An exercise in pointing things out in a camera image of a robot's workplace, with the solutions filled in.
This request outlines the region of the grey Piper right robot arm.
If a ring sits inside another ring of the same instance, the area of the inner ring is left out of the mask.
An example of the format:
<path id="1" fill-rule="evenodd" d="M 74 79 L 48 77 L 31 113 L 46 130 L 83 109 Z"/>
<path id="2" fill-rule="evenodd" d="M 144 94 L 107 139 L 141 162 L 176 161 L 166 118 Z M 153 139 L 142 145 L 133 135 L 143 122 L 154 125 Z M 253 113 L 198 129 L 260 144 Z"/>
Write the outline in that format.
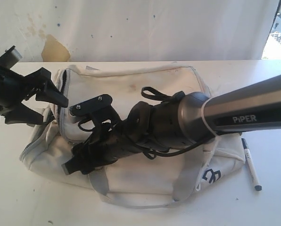
<path id="1" fill-rule="evenodd" d="M 139 153 L 151 160 L 177 156 L 221 135 L 281 129 L 281 75 L 213 98 L 183 91 L 168 96 L 152 87 L 142 88 L 141 95 L 157 105 L 140 101 L 124 120 L 108 94 L 69 108 L 78 127 L 89 121 L 94 127 L 62 165 L 67 175 L 86 175 Z"/>

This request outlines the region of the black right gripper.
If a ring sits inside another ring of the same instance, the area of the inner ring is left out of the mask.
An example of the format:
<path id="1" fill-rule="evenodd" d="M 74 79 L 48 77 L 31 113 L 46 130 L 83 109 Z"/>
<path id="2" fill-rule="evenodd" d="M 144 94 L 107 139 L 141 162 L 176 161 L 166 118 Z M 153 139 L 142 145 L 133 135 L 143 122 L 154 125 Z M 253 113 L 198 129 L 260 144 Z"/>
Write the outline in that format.
<path id="1" fill-rule="evenodd" d="M 104 120 L 92 120 L 94 127 L 86 141 L 72 148 L 73 157 L 61 165 L 65 175 L 75 172 L 89 174 L 98 167 L 115 163 L 117 160 L 136 154 L 136 146 L 129 139 L 129 129 L 136 120 L 119 120 L 116 124 Z"/>

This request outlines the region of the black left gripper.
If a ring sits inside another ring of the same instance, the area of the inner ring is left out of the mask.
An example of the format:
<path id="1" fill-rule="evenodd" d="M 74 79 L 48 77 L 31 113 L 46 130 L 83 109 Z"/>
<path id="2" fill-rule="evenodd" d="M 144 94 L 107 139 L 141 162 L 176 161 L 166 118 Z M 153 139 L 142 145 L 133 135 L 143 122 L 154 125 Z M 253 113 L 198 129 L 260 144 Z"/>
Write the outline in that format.
<path id="1" fill-rule="evenodd" d="M 68 107 L 68 99 L 51 81 L 51 72 L 45 68 L 22 76 L 0 67 L 0 116 L 5 124 L 43 124 L 43 115 L 22 104 L 33 95 L 36 101 Z"/>

